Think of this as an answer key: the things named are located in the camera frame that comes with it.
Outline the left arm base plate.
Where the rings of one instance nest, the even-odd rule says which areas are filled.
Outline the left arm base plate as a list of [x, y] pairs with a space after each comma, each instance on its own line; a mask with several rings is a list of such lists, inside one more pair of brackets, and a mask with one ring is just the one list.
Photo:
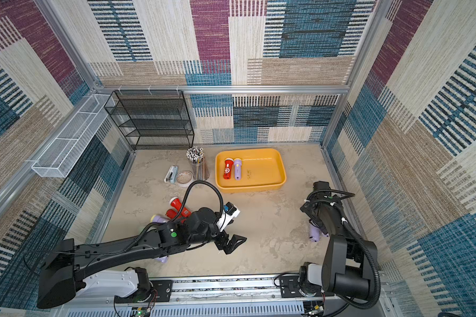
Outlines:
[[146, 284], [139, 284], [138, 289], [127, 297], [115, 296], [116, 304], [169, 302], [173, 280], [150, 280]]

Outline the yellow plastic storage tray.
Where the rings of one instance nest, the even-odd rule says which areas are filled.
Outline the yellow plastic storage tray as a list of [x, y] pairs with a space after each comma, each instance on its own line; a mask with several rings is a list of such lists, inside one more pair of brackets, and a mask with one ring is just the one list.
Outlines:
[[[234, 166], [231, 178], [223, 179], [226, 158], [242, 159], [241, 180], [235, 180]], [[239, 149], [222, 151], [216, 155], [215, 180], [223, 193], [261, 192], [281, 188], [287, 181], [287, 175], [282, 156], [276, 149]]]

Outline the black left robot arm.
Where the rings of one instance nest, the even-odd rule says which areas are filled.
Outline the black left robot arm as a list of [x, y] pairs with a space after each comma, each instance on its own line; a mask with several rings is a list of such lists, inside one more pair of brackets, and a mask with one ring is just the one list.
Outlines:
[[189, 185], [182, 203], [187, 202], [190, 191], [197, 185], [207, 186], [216, 193], [218, 211], [202, 207], [188, 217], [178, 213], [166, 223], [151, 222], [138, 235], [126, 239], [80, 245], [66, 239], [50, 250], [35, 250], [34, 254], [44, 255], [38, 274], [36, 307], [52, 309], [70, 302], [88, 285], [87, 278], [118, 265], [180, 254], [208, 243], [214, 243], [227, 255], [234, 252], [247, 240], [226, 232], [238, 209], [232, 203], [224, 203], [217, 187], [204, 180]]

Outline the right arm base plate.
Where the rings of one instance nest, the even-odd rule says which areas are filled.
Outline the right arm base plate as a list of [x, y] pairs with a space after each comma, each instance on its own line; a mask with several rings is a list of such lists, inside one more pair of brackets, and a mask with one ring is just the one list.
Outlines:
[[315, 296], [315, 293], [308, 293], [301, 290], [300, 276], [298, 274], [290, 273], [278, 276], [274, 283], [280, 289], [280, 294], [283, 299]]

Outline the red flashlight white flower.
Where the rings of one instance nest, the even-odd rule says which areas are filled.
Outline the red flashlight white flower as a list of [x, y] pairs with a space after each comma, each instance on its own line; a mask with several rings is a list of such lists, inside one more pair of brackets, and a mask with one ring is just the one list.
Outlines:
[[231, 178], [231, 171], [234, 165], [234, 160], [232, 158], [226, 158], [223, 172], [223, 179], [229, 180]]

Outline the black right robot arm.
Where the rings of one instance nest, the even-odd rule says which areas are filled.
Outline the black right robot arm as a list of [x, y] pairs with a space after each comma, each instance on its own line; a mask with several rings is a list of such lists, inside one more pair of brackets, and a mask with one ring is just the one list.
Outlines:
[[331, 189], [329, 182], [313, 183], [301, 212], [329, 243], [322, 264], [306, 262], [300, 267], [298, 285], [305, 297], [331, 293], [345, 306], [368, 310], [381, 295], [381, 279], [376, 245], [354, 229], [347, 219], [342, 201], [354, 194]]

